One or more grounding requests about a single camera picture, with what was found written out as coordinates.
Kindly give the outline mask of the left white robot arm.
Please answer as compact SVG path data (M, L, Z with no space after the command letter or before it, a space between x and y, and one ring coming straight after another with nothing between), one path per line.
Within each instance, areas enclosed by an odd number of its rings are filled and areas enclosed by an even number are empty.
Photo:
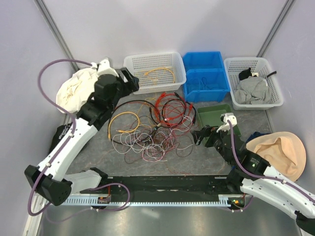
M139 90L139 79L126 67L112 68L108 59L85 64L87 68L62 83L55 100L42 94L59 111L69 115L72 125L44 160L25 169L31 186L30 216L37 216L46 209L33 212L35 193L49 205L59 206L71 194L83 190L104 193L108 188L106 174L97 168L71 175L66 172L87 142L112 117L119 100Z

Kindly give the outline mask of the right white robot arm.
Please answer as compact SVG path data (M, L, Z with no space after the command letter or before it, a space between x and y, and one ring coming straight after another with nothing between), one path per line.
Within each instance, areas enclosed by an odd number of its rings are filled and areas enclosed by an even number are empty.
M275 206L314 235L315 195L295 183L306 165L302 141L293 133L276 132L245 143L234 134L235 116L222 122L191 134L196 145L205 139L205 147L214 147L233 167L225 181L227 191L250 194Z

